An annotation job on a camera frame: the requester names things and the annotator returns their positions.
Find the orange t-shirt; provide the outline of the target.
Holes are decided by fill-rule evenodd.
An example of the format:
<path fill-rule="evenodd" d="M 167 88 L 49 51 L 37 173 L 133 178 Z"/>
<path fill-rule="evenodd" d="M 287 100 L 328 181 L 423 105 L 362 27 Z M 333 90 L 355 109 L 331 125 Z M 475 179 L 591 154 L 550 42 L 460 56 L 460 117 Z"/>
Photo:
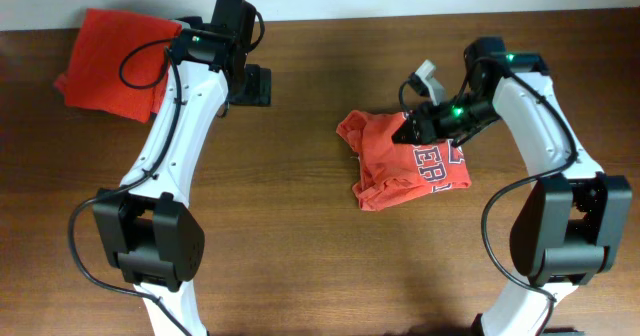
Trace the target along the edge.
<path fill-rule="evenodd" d="M 363 211 L 381 211 L 413 199 L 471 186 L 464 154 L 450 140 L 430 145 L 396 144 L 392 135 L 406 118 L 400 112 L 354 110 L 336 133 L 358 156 L 352 191 Z"/>

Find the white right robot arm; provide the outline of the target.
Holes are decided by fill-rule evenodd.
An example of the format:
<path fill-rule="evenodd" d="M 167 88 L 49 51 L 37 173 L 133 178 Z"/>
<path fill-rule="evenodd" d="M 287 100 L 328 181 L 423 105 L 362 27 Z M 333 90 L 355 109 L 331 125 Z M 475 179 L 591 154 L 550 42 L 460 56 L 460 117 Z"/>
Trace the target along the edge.
<path fill-rule="evenodd" d="M 405 108 L 397 144 L 422 146 L 420 170 L 438 176 L 432 145 L 459 147 L 503 121 L 520 152 L 531 191 L 510 232 L 513 265 L 493 306 L 478 314 L 473 335 L 547 335 L 556 306 L 616 260 L 632 203 L 626 178 L 608 175 L 584 150 L 556 99 L 546 62 L 481 37 L 463 53 L 465 77 L 448 97 L 430 61 L 406 79 L 422 97 Z"/>

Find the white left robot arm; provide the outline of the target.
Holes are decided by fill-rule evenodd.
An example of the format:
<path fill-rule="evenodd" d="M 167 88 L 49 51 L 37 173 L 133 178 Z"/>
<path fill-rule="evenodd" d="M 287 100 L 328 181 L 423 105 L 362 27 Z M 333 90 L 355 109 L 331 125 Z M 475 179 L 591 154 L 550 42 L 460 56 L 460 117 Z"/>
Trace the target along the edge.
<path fill-rule="evenodd" d="M 165 50 L 167 86 L 137 160 L 118 188 L 91 201 L 108 263 L 143 299 L 157 335 L 205 335 L 194 278 L 205 235 L 190 213 L 196 164 L 209 128 L 229 106 L 271 103 L 271 71 L 249 64 L 261 41 L 259 11 L 246 0 L 216 0 L 210 22 L 186 19 Z"/>

